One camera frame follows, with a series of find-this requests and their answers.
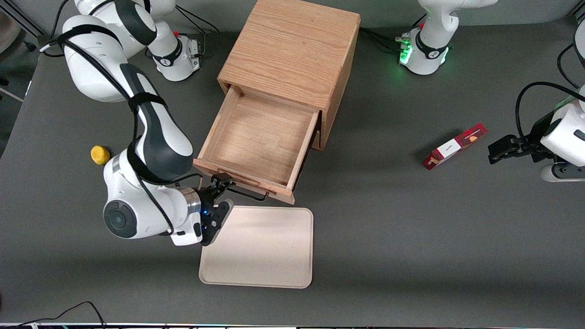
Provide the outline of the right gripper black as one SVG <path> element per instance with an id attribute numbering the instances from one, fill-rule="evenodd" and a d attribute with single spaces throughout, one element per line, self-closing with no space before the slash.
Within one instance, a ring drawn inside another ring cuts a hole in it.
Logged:
<path id="1" fill-rule="evenodd" d="M 225 192 L 232 185 L 234 185 L 234 181 L 231 175 L 216 173 L 211 175 L 210 187 L 202 187 L 198 190 L 201 201 L 203 246 L 209 246 L 215 241 L 217 234 L 234 208 L 232 200 L 224 200 L 215 205 L 217 192 Z"/>

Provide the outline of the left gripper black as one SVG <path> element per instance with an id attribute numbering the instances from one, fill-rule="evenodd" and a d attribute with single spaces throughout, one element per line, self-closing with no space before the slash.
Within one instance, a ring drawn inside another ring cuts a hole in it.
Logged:
<path id="1" fill-rule="evenodd" d="M 535 121 L 530 133 L 525 137 L 528 142 L 527 150 L 532 154 L 532 160 L 534 163 L 547 159 L 555 161 L 556 159 L 556 154 L 550 151 L 541 142 L 541 139 L 547 134 L 553 116 L 553 114 L 547 114 L 541 119 Z M 495 164 L 504 159 L 526 156 L 526 149 L 523 148 L 523 146 L 524 142 L 518 137 L 500 138 L 488 147 L 489 164 Z"/>

